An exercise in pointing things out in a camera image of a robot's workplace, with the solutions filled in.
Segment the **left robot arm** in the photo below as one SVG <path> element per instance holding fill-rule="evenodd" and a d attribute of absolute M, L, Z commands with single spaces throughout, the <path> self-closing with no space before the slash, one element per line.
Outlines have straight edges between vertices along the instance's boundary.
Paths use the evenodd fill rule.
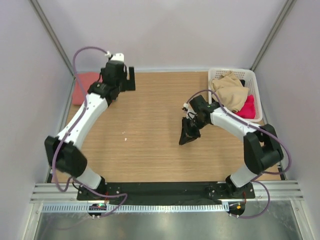
<path fill-rule="evenodd" d="M 48 163 L 53 179 L 57 172 L 79 183 L 95 200 L 106 194 L 106 181 L 94 172 L 81 152 L 83 142 L 100 115 L 113 103 L 121 92 L 136 89 L 135 69 L 120 60 L 109 60 L 101 68 L 99 79 L 93 82 L 84 95 L 84 102 L 71 121 L 57 136 L 44 141 Z"/>

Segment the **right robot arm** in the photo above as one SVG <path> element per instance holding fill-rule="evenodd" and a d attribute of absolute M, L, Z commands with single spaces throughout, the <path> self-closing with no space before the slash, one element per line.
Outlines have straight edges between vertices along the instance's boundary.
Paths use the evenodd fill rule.
<path fill-rule="evenodd" d="M 219 102 L 208 103 L 202 95 L 184 103 L 186 116 L 181 120 L 179 145 L 200 138 L 200 130 L 207 125 L 220 127 L 243 143 L 244 165 L 226 179 L 225 192 L 237 198 L 249 183 L 284 158 L 276 131 L 270 124 L 251 124 L 229 111 Z"/>

